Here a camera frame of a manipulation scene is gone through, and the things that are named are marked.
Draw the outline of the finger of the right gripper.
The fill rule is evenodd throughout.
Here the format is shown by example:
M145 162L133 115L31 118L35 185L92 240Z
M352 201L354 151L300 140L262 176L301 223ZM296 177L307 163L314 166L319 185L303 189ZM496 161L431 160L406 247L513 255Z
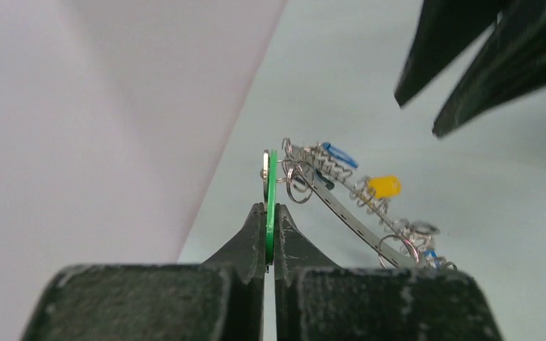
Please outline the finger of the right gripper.
M508 7L496 0L424 0L394 97L403 107Z
M482 113L546 87L546 1L512 1L437 116L442 138Z

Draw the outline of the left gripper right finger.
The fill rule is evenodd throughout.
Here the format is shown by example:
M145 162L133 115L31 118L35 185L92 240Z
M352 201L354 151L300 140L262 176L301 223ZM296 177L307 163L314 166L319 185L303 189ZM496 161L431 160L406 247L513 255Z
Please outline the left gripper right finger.
M277 205L274 277L279 340L500 340L469 275L435 269L347 269Z

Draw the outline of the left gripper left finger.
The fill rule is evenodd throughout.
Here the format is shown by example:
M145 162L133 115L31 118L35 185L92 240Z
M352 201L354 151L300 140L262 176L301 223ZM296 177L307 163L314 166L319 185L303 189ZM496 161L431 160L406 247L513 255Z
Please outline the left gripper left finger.
M261 340L264 205L199 264L78 264L46 286L23 340Z

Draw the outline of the large metal keyring disc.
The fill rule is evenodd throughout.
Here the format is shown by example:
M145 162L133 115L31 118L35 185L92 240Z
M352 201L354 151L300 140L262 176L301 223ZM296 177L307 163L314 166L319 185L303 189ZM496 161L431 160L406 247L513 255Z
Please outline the large metal keyring disc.
M295 203L305 203L316 195L353 233L378 256L384 269L421 268L455 269L456 264L437 254L435 237L438 227L422 221L394 219L388 214L392 197L376 200L368 192L364 176L354 178L357 170L332 158L318 143L299 146L289 138L282 141L283 156L278 158L284 175L278 183L286 186L289 198ZM333 189L344 188L355 207L378 219L384 234L376 235L361 222L334 194Z

